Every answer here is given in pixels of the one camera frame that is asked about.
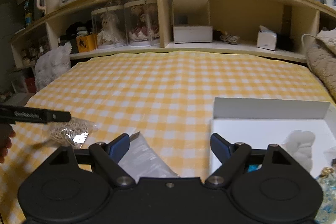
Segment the person's hand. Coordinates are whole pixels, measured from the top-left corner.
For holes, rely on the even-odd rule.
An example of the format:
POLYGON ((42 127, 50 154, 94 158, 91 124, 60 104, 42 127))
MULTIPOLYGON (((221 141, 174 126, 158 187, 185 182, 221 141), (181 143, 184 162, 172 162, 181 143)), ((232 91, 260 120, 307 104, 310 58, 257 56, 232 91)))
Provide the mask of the person's hand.
POLYGON ((11 138, 15 136, 15 132, 11 125, 1 124, 0 129, 0 162, 3 164, 5 162, 5 157, 8 154, 8 150, 11 148, 11 138))

